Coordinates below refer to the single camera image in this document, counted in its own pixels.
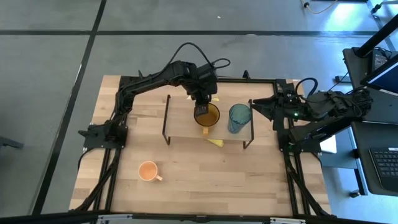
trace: keyboard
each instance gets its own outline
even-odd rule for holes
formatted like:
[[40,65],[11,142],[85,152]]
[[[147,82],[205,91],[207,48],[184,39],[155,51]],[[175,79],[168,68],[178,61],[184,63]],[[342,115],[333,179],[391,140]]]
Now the keyboard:
[[370,148],[369,152],[381,186],[398,192],[398,147]]

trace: yellow sponge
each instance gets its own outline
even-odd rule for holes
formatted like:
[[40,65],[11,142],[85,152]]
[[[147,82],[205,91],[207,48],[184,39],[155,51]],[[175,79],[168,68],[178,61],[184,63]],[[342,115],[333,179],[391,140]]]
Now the yellow sponge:
[[207,141],[215,144],[218,147],[223,147],[224,146],[224,141],[223,140],[218,140],[218,139],[207,139]]

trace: blue glass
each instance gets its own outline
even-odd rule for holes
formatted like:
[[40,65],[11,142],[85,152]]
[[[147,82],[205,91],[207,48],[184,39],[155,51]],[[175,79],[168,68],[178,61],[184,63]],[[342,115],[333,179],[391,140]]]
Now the blue glass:
[[243,104],[236,104],[229,109],[228,131],[236,134],[251,120],[251,110]]

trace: orange cup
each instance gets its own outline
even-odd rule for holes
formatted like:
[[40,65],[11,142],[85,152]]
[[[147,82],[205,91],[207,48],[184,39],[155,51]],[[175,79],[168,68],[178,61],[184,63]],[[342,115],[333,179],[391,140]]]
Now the orange cup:
[[155,179],[162,180],[158,175],[157,165],[152,161],[146,161],[139,166],[138,174],[141,180],[154,181]]

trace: monitor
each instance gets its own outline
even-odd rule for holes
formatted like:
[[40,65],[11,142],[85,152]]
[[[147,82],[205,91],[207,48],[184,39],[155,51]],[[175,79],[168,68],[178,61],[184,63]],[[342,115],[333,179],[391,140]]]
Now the monitor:
[[398,96],[398,55],[367,75],[361,84]]

